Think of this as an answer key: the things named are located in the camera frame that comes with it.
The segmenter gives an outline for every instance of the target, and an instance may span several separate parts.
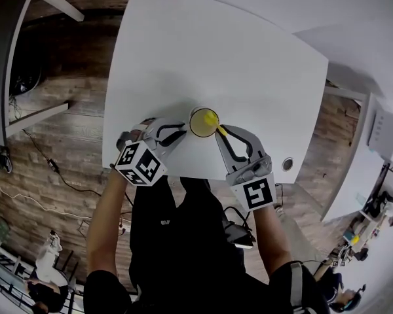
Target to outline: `railing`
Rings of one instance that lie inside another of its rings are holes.
[[[15,277],[26,277],[24,276],[24,273],[27,274],[27,277],[29,277],[29,274],[26,273],[24,270],[22,272],[17,271],[17,269],[14,268],[16,263],[7,258],[5,255],[0,254],[0,265],[3,266],[6,270],[9,270],[11,273],[15,275]],[[14,287],[13,284],[9,283],[6,281],[4,278],[0,276],[0,293],[2,293],[6,298],[17,305],[20,309],[25,311],[26,313],[32,313],[31,312],[31,306],[34,304],[34,301],[32,298],[24,293],[24,291],[17,289]],[[75,297],[75,292],[73,291],[71,293],[71,296],[66,299],[65,304],[61,310],[60,313],[62,314],[82,314],[84,311],[80,309],[74,309],[73,306],[75,304],[74,302],[74,297]]]

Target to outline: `white cable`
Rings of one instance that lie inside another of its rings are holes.
[[[24,196],[24,195],[21,194],[21,193],[17,193],[17,195],[11,196],[10,194],[7,194],[5,191],[3,191],[3,189],[2,189],[1,187],[0,187],[0,192],[3,193],[3,194],[6,194],[10,199],[15,199],[15,198],[18,197],[18,196],[23,196],[24,198],[33,200],[34,202],[36,202],[36,203],[39,205],[40,208],[42,208],[42,209],[43,209],[44,211],[46,211],[46,212],[54,212],[54,213],[61,214],[61,215],[70,215],[70,216],[72,216],[72,217],[79,218],[79,219],[81,219],[81,220],[84,220],[84,219],[92,220],[91,217],[80,217],[79,215],[76,215],[76,214],[63,213],[63,212],[57,211],[56,209],[47,209],[47,208],[44,208],[44,207],[43,207],[38,201],[36,201],[35,199],[31,198],[30,196]],[[121,220],[131,223],[131,221],[126,220],[125,218],[122,218]]]

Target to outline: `yellow cup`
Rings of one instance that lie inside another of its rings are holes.
[[[189,117],[189,127],[198,137],[208,137],[215,133],[217,126],[207,123],[205,117],[208,113],[214,114],[219,124],[219,118],[216,112],[206,107],[195,107]]]

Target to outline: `round hole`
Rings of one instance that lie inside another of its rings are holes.
[[[294,165],[294,159],[288,157],[282,162],[282,170],[289,171],[293,167],[293,165]]]

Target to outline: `wooden floor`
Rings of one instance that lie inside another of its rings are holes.
[[[70,109],[28,129],[43,152],[54,159],[66,181],[78,189],[102,192],[108,170],[102,168],[102,130],[107,78],[121,17],[96,17],[83,23],[55,20],[24,28],[18,46],[24,43],[31,52],[40,53],[43,81],[32,92],[17,98],[23,114],[69,100]],[[322,224],[309,203],[310,193],[324,204],[341,171],[349,151],[357,108],[351,102],[325,96],[307,157],[297,179],[298,184],[285,184],[284,210],[300,225],[303,233],[323,254],[341,239],[350,218]],[[76,192],[67,187],[48,167],[45,159],[23,132],[9,138],[13,172],[0,172],[1,188],[14,196],[31,196],[46,209],[90,217],[98,201],[93,193]],[[170,183],[177,203],[184,197],[178,179]],[[213,183],[213,191],[224,206],[235,205],[235,199],[224,183]],[[128,195],[134,199],[134,188]],[[281,190],[277,190],[280,199]],[[124,211],[130,206],[125,201]],[[0,217],[11,228],[5,247],[26,260],[34,261],[39,247],[51,229],[61,239],[65,258],[70,250],[80,262],[79,281],[86,279],[86,242],[88,225],[70,215],[43,211],[34,201],[18,196],[10,199],[0,193]],[[129,235],[119,238],[117,269],[121,282],[133,290],[128,276],[130,263]],[[256,249],[246,251],[250,274],[267,280]]]

